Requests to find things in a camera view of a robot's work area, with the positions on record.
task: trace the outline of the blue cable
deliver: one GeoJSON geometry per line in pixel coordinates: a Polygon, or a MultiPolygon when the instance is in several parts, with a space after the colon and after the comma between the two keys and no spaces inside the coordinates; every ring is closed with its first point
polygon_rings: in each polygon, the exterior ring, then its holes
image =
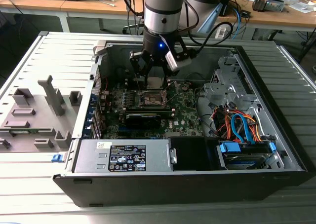
{"type": "Polygon", "coordinates": [[[240,15],[239,15],[238,11],[237,11],[235,8],[233,8],[233,10],[235,10],[235,12],[236,12],[236,14],[237,14],[237,17],[238,17],[238,26],[237,26],[237,30],[236,30],[236,32],[235,32],[235,35],[233,36],[233,39],[235,39],[235,37],[237,36],[237,33],[238,33],[238,31],[239,31],[239,27],[240,27],[240,22],[241,22],[241,19],[240,19],[240,15]]]}
{"type": "Polygon", "coordinates": [[[242,120],[243,127],[244,127],[244,130],[245,130],[245,134],[246,134],[246,138],[247,138],[248,142],[250,142],[251,144],[254,144],[255,142],[253,141],[253,139],[251,137],[251,134],[249,133],[249,130],[248,130],[247,120],[246,120],[245,117],[243,117],[242,114],[234,114],[234,116],[232,117],[232,121],[231,121],[232,132],[236,135],[236,137],[238,137],[240,139],[240,141],[242,143],[244,143],[243,138],[237,133],[236,128],[235,128],[235,119],[236,119],[237,116],[239,116],[241,118],[241,120],[242,120]]]}

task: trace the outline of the electronic component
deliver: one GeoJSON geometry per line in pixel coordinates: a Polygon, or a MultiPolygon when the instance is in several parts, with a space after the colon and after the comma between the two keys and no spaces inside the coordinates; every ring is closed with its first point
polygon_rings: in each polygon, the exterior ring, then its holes
{"type": "Polygon", "coordinates": [[[254,0],[252,9],[258,12],[265,10],[282,12],[284,2],[282,0],[254,0]]]}
{"type": "Polygon", "coordinates": [[[145,91],[142,92],[140,100],[146,108],[164,108],[166,95],[166,91],[145,91]]]}
{"type": "Polygon", "coordinates": [[[161,116],[157,114],[128,114],[125,119],[127,128],[157,129],[160,127],[161,116]]]}

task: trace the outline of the white label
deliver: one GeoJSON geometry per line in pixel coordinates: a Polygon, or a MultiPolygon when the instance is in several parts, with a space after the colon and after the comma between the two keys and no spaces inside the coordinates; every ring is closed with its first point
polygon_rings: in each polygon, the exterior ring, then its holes
{"type": "Polygon", "coordinates": [[[97,142],[97,149],[110,149],[112,142],[97,142]]]}

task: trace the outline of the wire bundle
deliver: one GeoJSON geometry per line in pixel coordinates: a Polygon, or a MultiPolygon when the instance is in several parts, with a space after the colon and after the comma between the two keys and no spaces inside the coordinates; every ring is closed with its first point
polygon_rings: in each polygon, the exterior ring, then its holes
{"type": "Polygon", "coordinates": [[[217,108],[213,113],[213,116],[212,116],[213,120],[214,120],[216,113],[224,113],[225,114],[225,124],[223,124],[215,132],[215,135],[221,137],[222,139],[232,140],[232,141],[238,142],[238,143],[243,143],[244,140],[243,140],[242,136],[239,134],[240,130],[238,130],[238,132],[235,130],[235,119],[238,119],[238,120],[243,121],[242,123],[244,126],[244,132],[245,132],[246,138],[249,142],[251,142],[252,140],[254,142],[261,142],[262,141],[260,138],[260,135],[259,135],[258,123],[250,115],[245,114],[244,112],[241,112],[241,111],[235,110],[235,109],[221,110],[221,109],[217,108]],[[248,129],[251,131],[252,137],[249,137],[248,129]]]}

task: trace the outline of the blue latch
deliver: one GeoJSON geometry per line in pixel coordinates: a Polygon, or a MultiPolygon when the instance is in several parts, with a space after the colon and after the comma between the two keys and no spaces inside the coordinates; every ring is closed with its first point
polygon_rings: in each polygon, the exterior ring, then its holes
{"type": "Polygon", "coordinates": [[[241,152],[239,144],[235,142],[223,142],[220,148],[221,152],[241,152]]]}
{"type": "Polygon", "coordinates": [[[64,156],[62,154],[55,154],[51,160],[51,162],[64,162],[63,161],[64,156]]]}
{"type": "Polygon", "coordinates": [[[271,150],[272,150],[272,152],[274,152],[274,151],[276,151],[277,150],[277,148],[276,148],[276,145],[274,144],[274,143],[269,143],[269,146],[270,146],[270,148],[271,148],[271,150]]]}

